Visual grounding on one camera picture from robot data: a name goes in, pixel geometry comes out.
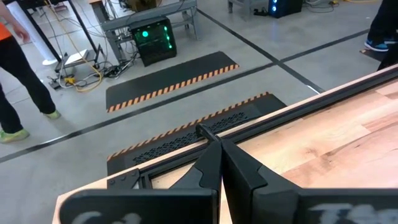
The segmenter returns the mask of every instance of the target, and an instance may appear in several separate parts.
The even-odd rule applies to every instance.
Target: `sneaker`
[[[0,131],[0,143],[11,143],[11,142],[16,142],[16,141],[21,141],[24,140],[25,138],[29,137],[29,132],[27,132],[25,129],[22,129],[14,134],[8,134],[5,131],[1,130]]]
[[[44,114],[46,117],[48,117],[48,119],[58,119],[61,117],[61,114],[56,110],[53,113],[50,114]]]
[[[398,43],[398,35],[392,35],[384,39],[385,44],[396,44]]]
[[[387,52],[388,51],[388,45],[385,43],[377,43],[371,40],[367,40],[365,42],[365,46],[371,50],[377,51],[377,52]]]

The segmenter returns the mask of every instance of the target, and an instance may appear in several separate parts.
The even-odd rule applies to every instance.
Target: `wooden tabletop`
[[[221,133],[220,136],[377,74],[379,73],[370,74],[250,121]],[[148,166],[200,144],[205,142],[192,144],[60,195],[53,224],[59,224],[60,205],[69,195],[83,189],[105,189],[109,178]],[[249,139],[239,144],[239,147],[301,187],[398,187],[398,81],[368,90]],[[153,187],[170,187],[190,166],[153,179]],[[224,192],[221,196],[220,218],[220,223],[231,223]]]
[[[88,4],[93,4],[96,2],[100,2],[100,1],[102,1],[102,0],[88,0]]]

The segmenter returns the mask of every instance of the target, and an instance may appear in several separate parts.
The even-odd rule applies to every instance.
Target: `hazard stripe tape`
[[[217,75],[221,75],[223,73],[226,73],[228,71],[232,71],[232,70],[237,69],[237,68],[239,68],[238,64],[228,65],[225,68],[220,68],[220,69],[217,69],[215,71],[206,73],[204,75],[199,75],[198,77],[182,81],[181,83],[176,83],[176,84],[170,85],[170,86],[168,86],[166,88],[163,88],[163,89],[160,89],[160,90],[157,90],[157,91],[153,91],[152,93],[147,93],[147,94],[142,95],[140,97],[136,97],[135,99],[127,100],[125,102],[118,103],[117,105],[110,106],[106,111],[108,113],[111,113],[111,112],[114,112],[114,111],[117,111],[117,110],[121,110],[121,109],[123,109],[123,108],[125,108],[127,106],[135,105],[137,103],[149,100],[149,99],[154,98],[156,96],[160,96],[160,95],[166,94],[168,92],[171,92],[171,91],[174,91],[174,90],[178,90],[179,88],[183,88],[183,87],[189,86],[191,84],[194,84],[196,82],[200,82],[200,81],[205,80],[207,78],[211,78],[211,77],[215,77]]]
[[[201,122],[203,122],[203,121],[205,121],[205,120],[207,120],[207,119],[209,119],[209,118],[212,118],[212,117],[214,117],[214,116],[217,116],[217,115],[220,115],[220,114],[222,114],[222,113],[224,113],[224,112],[227,112],[227,111],[229,111],[229,110],[231,110],[231,109],[234,109],[234,108],[237,108],[237,107],[239,107],[239,106],[245,105],[246,103],[249,103],[249,102],[251,102],[251,101],[253,101],[253,100],[255,100],[255,99],[258,99],[258,98],[260,98],[260,97],[266,96],[266,95],[268,95],[268,94],[269,94],[268,92],[258,94],[257,96],[254,96],[254,97],[252,97],[252,98],[249,98],[249,99],[247,99],[247,100],[244,100],[244,101],[242,101],[242,102],[240,102],[240,103],[236,103],[236,104],[231,105],[231,106],[229,106],[229,107],[227,107],[227,108],[225,108],[225,109],[219,110],[219,111],[217,111],[217,112],[215,112],[215,113],[209,114],[209,115],[204,116],[204,117],[202,117],[202,118],[200,118],[200,119],[197,119],[197,120],[195,120],[195,121],[192,121],[192,122],[189,122],[189,123],[187,123],[187,124],[181,125],[181,126],[178,127],[178,128],[171,129],[171,130],[169,130],[169,131],[167,131],[167,132],[165,132],[165,133],[162,133],[162,134],[160,134],[160,135],[158,135],[158,136],[153,137],[152,139],[145,140],[145,141],[140,142],[140,143],[138,143],[138,144],[136,144],[136,145],[133,145],[133,146],[130,146],[130,147],[125,148],[125,149],[123,149],[123,150],[120,150],[119,152],[115,152],[114,154],[108,156],[107,161],[110,161],[112,158],[114,158],[114,157],[116,157],[116,156],[120,156],[120,155],[122,155],[122,154],[124,154],[124,153],[126,153],[126,152],[129,152],[129,151],[131,151],[131,150],[137,149],[138,147],[142,147],[142,146],[144,146],[144,145],[146,145],[146,144],[149,144],[149,143],[152,142],[152,141],[159,140],[159,139],[161,139],[161,138],[164,138],[165,136],[168,136],[168,135],[170,135],[170,134],[173,134],[173,133],[176,133],[176,132],[178,132],[178,131],[184,130],[185,128],[187,128],[187,127],[189,127],[189,126],[193,126],[193,125],[198,124],[198,123],[201,123]]]

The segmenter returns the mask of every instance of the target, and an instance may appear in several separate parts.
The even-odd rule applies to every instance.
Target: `cable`
[[[51,22],[50,22],[49,18],[47,17],[47,14],[46,14],[46,13],[44,13],[44,17],[45,17],[46,20],[49,22],[50,28],[51,28],[51,30],[52,30],[52,32],[53,32],[53,35],[54,35],[54,38],[55,38],[55,42],[57,43],[58,50],[60,51],[61,56],[62,56],[62,57],[61,57],[62,64],[61,64],[61,69],[60,69],[60,73],[59,73],[59,75],[58,75],[58,78],[55,79],[55,80],[54,80],[53,78],[50,78],[50,79],[51,79],[53,82],[58,82],[58,84],[60,85],[60,87],[62,87],[62,88],[68,88],[68,87],[63,86],[63,85],[61,84],[62,72],[65,70],[65,67],[64,67],[64,65],[65,65],[64,54],[62,53],[60,43],[58,42],[57,36],[55,35],[55,30],[54,30],[54,28],[52,27]]]
[[[82,12],[83,12],[83,14],[85,15],[86,19],[88,20],[89,24],[90,24],[92,27],[94,27],[94,25],[91,24],[90,20],[88,19],[88,16],[85,14],[85,12],[84,12],[82,6],[81,6],[80,4],[78,4],[78,6],[79,6],[80,9],[82,10]],[[73,20],[73,19],[69,19],[69,18],[66,18],[66,17],[63,17],[63,19],[66,19],[67,21],[71,22],[71,23],[74,24],[75,26],[81,27],[81,26],[79,25],[79,23],[78,23],[77,21]],[[104,38],[105,44],[107,44],[107,41],[106,41],[107,37],[104,35],[104,33],[103,33],[103,35],[101,35],[101,34],[95,34],[95,33],[94,33],[94,35],[97,36],[97,37],[102,37],[102,38]],[[132,66],[134,65],[134,62],[135,62],[135,60],[136,60],[136,58],[137,58],[137,53],[138,53],[138,52],[136,51],[136,46],[135,46],[132,42],[130,42],[130,44],[131,44],[131,46],[132,46],[133,52],[128,52],[128,51],[127,51],[127,43],[126,43],[126,47],[125,47],[125,51],[126,51],[127,53],[133,54],[133,56],[131,57],[130,63],[128,63],[128,66],[125,66],[125,65],[124,65],[123,68],[120,69],[120,72],[118,72],[118,73],[115,74],[115,75],[109,74],[109,75],[107,75],[106,77],[108,77],[108,78],[118,78],[124,71],[126,71],[127,69],[129,69],[130,67],[132,67]],[[104,68],[102,68],[102,69],[100,70],[100,72],[103,74],[104,77],[105,77],[105,74],[111,73],[110,71],[111,71],[112,69],[115,69],[116,67],[120,67],[120,65],[114,66],[112,63],[110,63],[109,61],[107,61],[107,58],[108,58],[108,48],[107,48],[107,46],[106,46],[106,58],[105,58],[105,61],[99,63],[99,65],[102,64],[102,63],[105,63],[105,64],[108,63],[108,64],[111,65],[111,67],[106,68],[106,67],[104,66]],[[87,85],[90,85],[90,84],[93,84],[93,83],[97,82],[97,81],[94,81],[94,82],[88,83],[88,82],[86,81],[87,78],[85,78],[85,79],[83,79],[83,80],[77,80],[77,81],[75,82],[75,85],[78,86],[78,87],[83,87],[83,86],[87,86]],[[66,88],[70,88],[70,87],[73,87],[73,86],[72,86],[71,84],[68,84],[68,83],[67,83],[67,84],[66,84],[65,86],[63,86],[63,87],[64,87],[64,88],[65,88],[65,87],[66,87]]]
[[[45,18],[46,18],[46,20],[49,22],[49,24],[50,24],[50,27],[51,27],[51,29],[52,29],[52,31],[53,31],[53,34],[54,34],[54,36],[55,36],[55,31],[54,31],[54,29],[53,29],[53,27],[52,27],[52,25],[51,25],[51,23],[50,23],[50,21],[49,21],[49,19],[48,19],[48,17],[47,17],[47,15],[45,14]],[[59,45],[59,42],[58,42],[58,40],[57,40],[57,38],[56,38],[56,41],[57,41],[57,45],[58,45],[58,49],[59,49],[59,51],[60,51],[60,53],[61,54],[63,54],[62,53],[62,50],[61,50],[61,47],[60,47],[60,45]],[[62,65],[61,65],[61,69],[60,69],[60,73],[62,74],[62,71],[65,71],[65,76],[67,77],[68,75],[67,75],[67,73],[66,73],[66,70],[65,70],[65,67],[64,67],[64,64],[65,64],[65,61],[64,61],[64,57],[62,57]],[[104,62],[100,62],[98,65],[101,65],[102,63],[104,63],[104,64],[107,64],[107,63],[109,63],[111,66],[113,66],[113,64],[111,63],[111,62],[109,62],[109,61],[107,61],[107,60],[105,60]],[[88,85],[90,85],[90,84],[94,84],[94,83],[96,83],[96,82],[98,82],[99,80],[96,80],[96,81],[93,81],[93,82],[91,82],[91,83],[88,83],[87,82],[87,79],[89,79],[89,78],[91,78],[91,77],[93,77],[93,76],[95,76],[95,75],[97,75],[97,73],[91,73],[91,74],[89,74],[86,78],[84,78],[83,80],[77,80],[75,83],[66,83],[65,85],[62,85],[62,83],[61,83],[61,75],[59,75],[58,76],[58,78],[57,79],[54,79],[54,78],[51,78],[51,77],[47,77],[48,79],[50,79],[50,80],[52,80],[53,82],[58,82],[58,84],[60,85],[60,87],[62,87],[62,88],[73,88],[73,87],[80,87],[80,88],[83,88],[83,87],[86,87],[86,86],[88,86]]]
[[[50,2],[50,7],[55,11],[55,9],[54,9],[53,6],[52,6],[51,1],[50,1],[50,0],[48,0],[48,1]],[[47,5],[47,7],[49,7],[49,4],[47,3],[47,0],[45,0],[44,3]],[[90,90],[95,89],[95,88],[96,88],[97,86],[99,86],[99,85],[101,84],[101,82],[102,82],[103,76],[102,76],[101,72],[99,72],[95,67],[93,67],[93,66],[80,54],[80,51],[77,49],[75,43],[72,41],[72,38],[71,38],[71,37],[69,36],[69,34],[67,33],[66,28],[64,28],[64,26],[63,26],[62,23],[60,22],[60,19],[59,19],[59,17],[57,16],[57,14],[54,13],[54,12],[53,12],[53,14],[54,14],[55,17],[57,18],[58,23],[60,24],[61,28],[66,32],[66,35],[68,36],[70,42],[72,43],[72,46],[75,48],[75,50],[77,51],[77,53],[81,56],[81,59],[82,59],[87,65],[89,65],[89,66],[91,67],[91,69],[93,69],[93,70],[99,75],[98,83],[95,84],[93,87],[90,87],[90,88],[87,88],[87,89],[81,89],[81,88],[78,88],[77,86],[75,86],[76,91],[78,91],[78,92],[87,92],[87,91],[90,91]]]
[[[116,71],[116,74],[112,74],[111,71],[107,74],[108,78],[113,78],[113,79],[117,79],[119,78],[126,70],[128,70],[129,68],[131,68],[134,65],[134,62],[137,59],[137,55],[138,55],[138,51],[135,52],[135,54],[131,57],[130,61],[128,61],[127,64],[125,64],[123,67],[119,67],[118,71]]]
[[[318,3],[318,4],[308,4],[306,1],[303,4],[303,7],[307,8],[307,10],[309,10],[310,12],[314,12],[314,13],[329,13],[329,12],[333,12],[335,10],[335,7],[338,7],[340,4],[334,4],[333,2],[328,2],[328,6],[320,6],[322,3]]]
[[[63,18],[63,19],[61,19],[61,21],[68,21],[68,22],[70,22],[71,24],[73,24],[73,25],[75,25],[75,26],[81,28],[81,25],[79,24],[78,21],[76,21],[76,20],[74,20],[74,19],[71,19],[71,18],[64,17],[64,16],[61,15],[61,14],[59,14],[59,16],[61,16],[61,17]],[[104,37],[103,35],[94,33],[94,32],[92,32],[92,31],[90,31],[90,30],[88,30],[88,32],[89,32],[91,35],[96,36],[96,37]]]
[[[100,34],[103,35],[104,42],[105,42],[105,51],[106,51],[106,54],[105,54],[105,62],[108,61],[108,41],[106,40],[106,36],[105,36],[103,30],[101,29],[101,32],[100,32],[95,26],[93,26],[92,23],[90,22],[88,16],[87,16],[86,12],[84,11],[83,7],[79,4],[79,2],[76,2],[76,3],[78,4],[78,6],[80,7],[81,11],[83,12],[83,15],[86,17],[86,19],[87,19],[89,25],[92,26],[92,27],[94,27],[94,29],[95,29],[98,33],[100,33]]]

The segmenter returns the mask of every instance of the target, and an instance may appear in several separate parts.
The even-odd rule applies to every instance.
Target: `neon yellow sneaker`
[[[16,141],[21,141],[24,140],[25,138],[29,137],[29,132],[27,132],[25,129],[22,129],[14,134],[8,134],[5,131],[1,130],[0,131],[0,143],[11,143],[11,142],[16,142]]]
[[[44,114],[48,119],[58,119],[61,117],[61,114],[56,110],[54,113]]]

